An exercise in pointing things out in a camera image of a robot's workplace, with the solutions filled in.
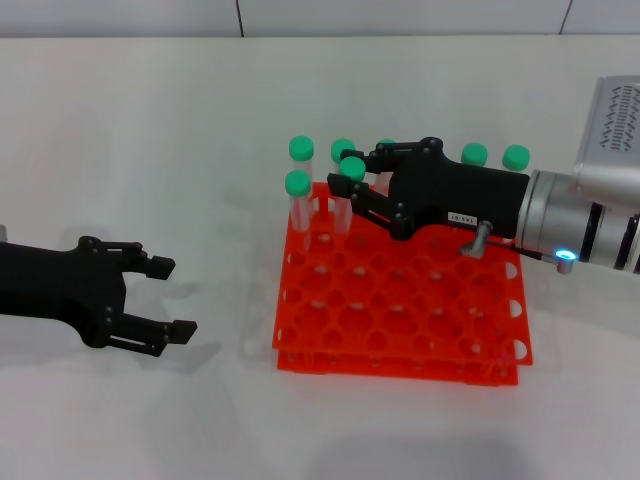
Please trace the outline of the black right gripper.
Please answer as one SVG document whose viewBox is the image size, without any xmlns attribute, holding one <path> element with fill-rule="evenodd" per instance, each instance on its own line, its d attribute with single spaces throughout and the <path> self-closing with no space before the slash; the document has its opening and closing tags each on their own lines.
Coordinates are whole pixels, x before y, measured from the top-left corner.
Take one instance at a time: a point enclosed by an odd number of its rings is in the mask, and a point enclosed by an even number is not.
<svg viewBox="0 0 640 480">
<path fill-rule="evenodd" d="M 473 230 L 483 221 L 495 236 L 516 236 L 526 174 L 454 162 L 435 137 L 379 142 L 369 153 L 343 149 L 340 159 L 348 157 L 359 158 L 368 173 L 393 172 L 389 198 L 366 182 L 335 173 L 328 175 L 330 194 L 347 200 L 353 214 L 390 231 L 394 239 L 407 240 L 429 225 Z"/>
</svg>

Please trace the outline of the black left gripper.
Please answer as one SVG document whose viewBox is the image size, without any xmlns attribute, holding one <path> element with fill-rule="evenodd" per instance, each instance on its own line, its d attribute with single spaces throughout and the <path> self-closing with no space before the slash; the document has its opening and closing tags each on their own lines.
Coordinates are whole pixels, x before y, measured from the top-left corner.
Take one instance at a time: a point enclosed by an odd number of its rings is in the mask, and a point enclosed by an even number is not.
<svg viewBox="0 0 640 480">
<path fill-rule="evenodd" d="M 1 312 L 63 322 L 91 348 L 108 345 L 159 357 L 167 345 L 186 345 L 197 323 L 130 314 L 116 323 L 124 310 L 123 272 L 167 280 L 174 268 L 172 258 L 150 257 L 139 242 L 82 237 L 68 251 L 3 242 Z"/>
</svg>

